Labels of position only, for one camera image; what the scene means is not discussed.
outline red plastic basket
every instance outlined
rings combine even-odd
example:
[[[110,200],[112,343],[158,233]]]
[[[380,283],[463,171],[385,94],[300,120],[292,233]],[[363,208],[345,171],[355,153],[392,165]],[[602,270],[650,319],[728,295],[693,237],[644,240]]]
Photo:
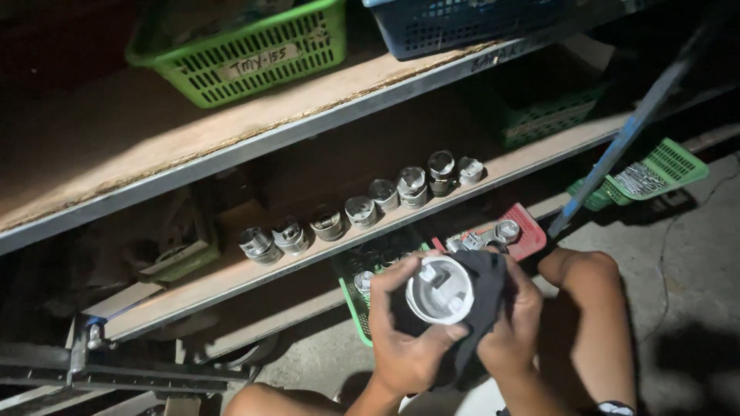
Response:
[[[482,233],[495,227],[496,223],[501,220],[513,220],[519,224],[519,228],[522,230],[519,234],[519,239],[513,244],[507,246],[511,257],[517,261],[524,260],[525,258],[533,255],[534,253],[545,248],[548,242],[548,237],[542,228],[539,227],[537,221],[529,215],[529,212],[520,204],[516,203],[512,208],[509,209],[504,215],[496,221],[480,225],[478,227],[469,229],[462,234],[462,239],[468,236],[470,232]],[[439,238],[434,237],[431,239],[431,243],[435,248],[445,250],[445,246],[442,244]]]

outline black cloth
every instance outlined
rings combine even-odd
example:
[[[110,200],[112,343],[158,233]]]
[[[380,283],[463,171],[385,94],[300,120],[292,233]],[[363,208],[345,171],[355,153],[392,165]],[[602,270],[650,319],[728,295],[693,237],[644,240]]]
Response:
[[[442,358],[437,379],[431,391],[468,391],[487,374],[476,354],[478,342],[493,328],[502,305],[507,279],[506,260],[500,254],[486,251],[460,251],[449,255],[468,270],[473,282],[474,301],[462,324],[470,333],[450,348]],[[429,323],[419,319],[406,303],[406,287],[391,297],[391,311],[396,330],[414,337],[421,335]]]

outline metal shelf frame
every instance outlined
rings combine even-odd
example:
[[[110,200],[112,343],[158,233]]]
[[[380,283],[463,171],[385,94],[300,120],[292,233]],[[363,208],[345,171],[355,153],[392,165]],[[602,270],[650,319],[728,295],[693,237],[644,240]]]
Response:
[[[152,175],[84,203],[0,232],[0,255],[86,224],[172,189],[182,187],[228,167],[233,167],[357,120],[365,115],[458,81],[480,70],[488,69],[554,42],[564,40],[574,34],[635,13],[654,2],[643,0],[591,0],[588,3],[593,4],[594,7],[588,10],[577,10],[570,18],[527,37],[495,44],[317,115],[284,124],[249,140]]]

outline metal rod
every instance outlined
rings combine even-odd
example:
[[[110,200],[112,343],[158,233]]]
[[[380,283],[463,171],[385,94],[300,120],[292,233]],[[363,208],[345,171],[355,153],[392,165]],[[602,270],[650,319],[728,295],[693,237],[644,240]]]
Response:
[[[645,95],[633,115],[627,120],[616,138],[576,192],[555,218],[548,234],[551,238],[558,236],[568,225],[586,199],[604,181],[616,162],[625,154],[627,148],[635,141],[645,126],[653,119],[671,90],[686,76],[699,55],[706,49],[712,39],[719,33],[723,24],[733,15],[737,0],[718,0],[704,14],[699,28],[689,38],[679,52],[675,61],[660,75],[655,84]]]

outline cable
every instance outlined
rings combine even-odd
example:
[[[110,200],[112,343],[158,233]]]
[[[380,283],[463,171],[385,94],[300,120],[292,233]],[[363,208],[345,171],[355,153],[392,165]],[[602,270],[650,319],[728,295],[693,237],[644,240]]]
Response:
[[[664,270],[663,266],[665,264],[665,249],[666,249],[666,246],[667,246],[667,243],[668,243],[668,233],[673,228],[673,225],[676,222],[678,222],[678,220],[680,220],[681,218],[683,218],[684,215],[688,214],[689,212],[695,212],[695,211],[698,211],[701,208],[704,208],[709,203],[709,201],[712,199],[712,197],[714,196],[714,194],[719,190],[719,188],[722,185],[726,184],[729,181],[732,181],[734,178],[737,178],[738,175],[740,175],[740,155],[737,154],[737,153],[735,153],[734,156],[735,156],[735,159],[736,159],[736,162],[737,162],[737,167],[735,168],[735,173],[733,173],[732,175],[727,176],[726,178],[723,178],[719,182],[717,182],[717,184],[714,185],[714,188],[712,188],[712,190],[709,192],[709,195],[707,196],[707,198],[704,199],[704,202],[702,202],[696,209],[691,210],[691,211],[684,212],[681,215],[678,215],[674,219],[670,220],[670,223],[668,224],[668,228],[665,229],[665,233],[663,234],[663,244],[662,244],[661,249],[660,249],[660,259],[658,260],[658,266],[656,267],[658,269],[658,273],[660,274],[661,279],[663,280],[663,293],[665,294],[665,306],[663,307],[663,313],[661,314],[660,321],[658,321],[658,324],[655,325],[655,327],[653,328],[653,330],[651,330],[646,336],[644,336],[638,342],[638,344],[644,343],[645,341],[648,340],[648,338],[650,338],[653,335],[655,335],[655,333],[658,332],[658,328],[660,328],[660,326],[665,322],[665,318],[668,316],[668,310],[669,310],[669,306],[670,306],[670,301],[669,301],[669,297],[668,297],[668,283],[667,283],[667,281],[665,279],[665,273],[663,273],[663,270]]]

